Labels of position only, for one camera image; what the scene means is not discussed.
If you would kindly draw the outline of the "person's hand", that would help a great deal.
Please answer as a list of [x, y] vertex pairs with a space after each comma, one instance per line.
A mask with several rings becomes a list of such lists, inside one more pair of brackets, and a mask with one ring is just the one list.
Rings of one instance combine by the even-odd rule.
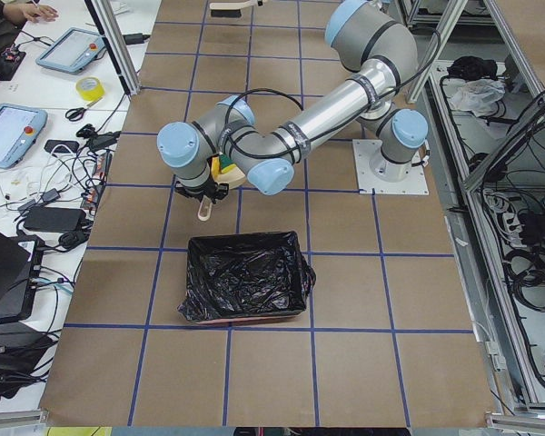
[[31, 21], [33, 23], [38, 20], [44, 20], [46, 22], [55, 21], [59, 14], [49, 5], [39, 4], [22, 4], [19, 8], [23, 14], [24, 20]]

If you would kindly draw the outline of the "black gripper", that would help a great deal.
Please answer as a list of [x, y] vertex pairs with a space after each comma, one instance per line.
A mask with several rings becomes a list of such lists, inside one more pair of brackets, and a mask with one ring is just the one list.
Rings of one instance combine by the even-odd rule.
[[213, 179], [208, 179], [205, 183], [195, 187], [184, 186], [180, 181], [175, 183], [174, 191], [186, 198], [194, 198], [199, 202], [203, 198], [208, 198], [211, 203], [217, 203], [223, 200], [229, 193], [228, 183], [217, 183]]

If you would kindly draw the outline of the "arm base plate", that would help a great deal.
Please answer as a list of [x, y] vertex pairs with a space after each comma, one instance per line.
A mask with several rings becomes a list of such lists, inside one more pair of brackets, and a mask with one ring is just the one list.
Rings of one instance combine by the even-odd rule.
[[391, 163], [380, 140], [353, 140], [358, 191], [364, 194], [428, 195], [424, 165], [416, 151], [409, 163]]

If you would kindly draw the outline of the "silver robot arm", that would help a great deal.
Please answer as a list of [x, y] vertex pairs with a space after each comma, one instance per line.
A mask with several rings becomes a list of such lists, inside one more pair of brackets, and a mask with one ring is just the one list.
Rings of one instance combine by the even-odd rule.
[[392, 98], [418, 73], [411, 32], [369, 1], [345, 1], [332, 14], [325, 42], [350, 72], [342, 84], [267, 135], [260, 134], [250, 106], [240, 95], [222, 100], [199, 119], [164, 126], [156, 137], [163, 162], [188, 198], [222, 200], [208, 163], [227, 156], [265, 195], [281, 192], [296, 164], [353, 121], [381, 140], [374, 173], [385, 180], [408, 167], [423, 145], [423, 115], [400, 109]]

